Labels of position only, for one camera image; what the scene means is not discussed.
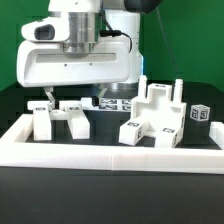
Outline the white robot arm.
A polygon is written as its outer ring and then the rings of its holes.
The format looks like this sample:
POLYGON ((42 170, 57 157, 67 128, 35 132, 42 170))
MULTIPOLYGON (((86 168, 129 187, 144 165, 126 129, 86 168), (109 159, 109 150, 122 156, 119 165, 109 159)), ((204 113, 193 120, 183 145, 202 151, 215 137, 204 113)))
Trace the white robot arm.
POLYGON ((42 87, 137 82, 140 16, 163 0, 50 0, 49 16, 24 25, 17 80, 42 87))

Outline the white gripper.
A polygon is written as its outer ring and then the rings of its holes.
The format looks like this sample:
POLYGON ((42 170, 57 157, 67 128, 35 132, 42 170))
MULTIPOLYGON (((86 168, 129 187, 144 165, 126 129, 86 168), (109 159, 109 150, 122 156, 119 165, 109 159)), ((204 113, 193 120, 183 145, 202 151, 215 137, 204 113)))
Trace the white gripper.
MULTIPOLYGON (((52 109, 59 108, 54 86, 126 81, 128 49, 116 38, 103 38, 92 52, 67 53, 71 35, 67 19, 43 19, 21 29, 24 41, 17 53, 17 80, 23 87, 44 87, 52 109)), ((92 105, 100 106, 107 88, 97 86, 92 105)))

